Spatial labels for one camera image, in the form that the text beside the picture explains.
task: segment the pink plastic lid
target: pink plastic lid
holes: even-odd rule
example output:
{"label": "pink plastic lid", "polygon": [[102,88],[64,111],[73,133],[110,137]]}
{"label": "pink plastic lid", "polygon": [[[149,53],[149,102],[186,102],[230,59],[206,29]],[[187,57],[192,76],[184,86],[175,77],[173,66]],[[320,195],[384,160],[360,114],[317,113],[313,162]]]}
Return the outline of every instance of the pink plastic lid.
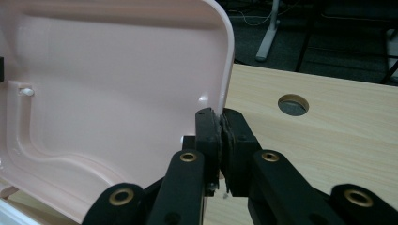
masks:
{"label": "pink plastic lid", "polygon": [[103,190],[165,175],[234,54],[212,0],[0,2],[0,176],[81,222]]}

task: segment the dark carpet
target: dark carpet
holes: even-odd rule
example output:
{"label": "dark carpet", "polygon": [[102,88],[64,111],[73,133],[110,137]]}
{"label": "dark carpet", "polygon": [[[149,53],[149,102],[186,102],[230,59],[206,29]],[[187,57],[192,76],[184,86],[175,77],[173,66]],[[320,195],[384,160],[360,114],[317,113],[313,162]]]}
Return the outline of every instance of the dark carpet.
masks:
{"label": "dark carpet", "polygon": [[[255,56],[269,26],[269,20],[263,21],[270,13],[271,1],[221,3],[233,25],[237,63],[294,71],[305,35],[307,15],[312,7],[311,1],[310,4],[308,1],[295,3],[282,4],[280,7],[283,14],[278,17],[280,25],[266,62],[255,61]],[[250,25],[261,22],[263,23],[259,25]],[[385,35],[381,29],[339,27],[322,23],[316,25],[310,46],[361,53],[386,53]],[[385,57],[308,49],[300,72],[379,83],[387,69]]]}

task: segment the circular cutout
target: circular cutout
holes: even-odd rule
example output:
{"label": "circular cutout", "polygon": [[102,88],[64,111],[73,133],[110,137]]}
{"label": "circular cutout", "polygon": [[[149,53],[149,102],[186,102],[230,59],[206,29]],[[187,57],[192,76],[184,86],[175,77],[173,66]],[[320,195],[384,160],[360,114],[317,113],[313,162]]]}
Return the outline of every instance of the circular cutout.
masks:
{"label": "circular cutout", "polygon": [[129,203],[134,198],[134,191],[128,187],[117,189],[109,197],[109,203],[114,206],[119,206]]}
{"label": "circular cutout", "polygon": [[273,153],[263,153],[261,155],[261,157],[265,160],[265,161],[270,161],[270,162],[276,162],[279,160],[278,155],[273,154]]}
{"label": "circular cutout", "polygon": [[371,207],[373,205],[372,198],[359,190],[348,189],[344,192],[344,196],[353,204],[361,207]]}
{"label": "circular cutout", "polygon": [[310,109],[310,104],[304,97],[294,94],[284,95],[279,98],[278,106],[282,112],[293,116],[303,115]]}
{"label": "circular cutout", "polygon": [[194,153],[184,153],[179,158],[185,162],[192,162],[197,159],[197,156]]}

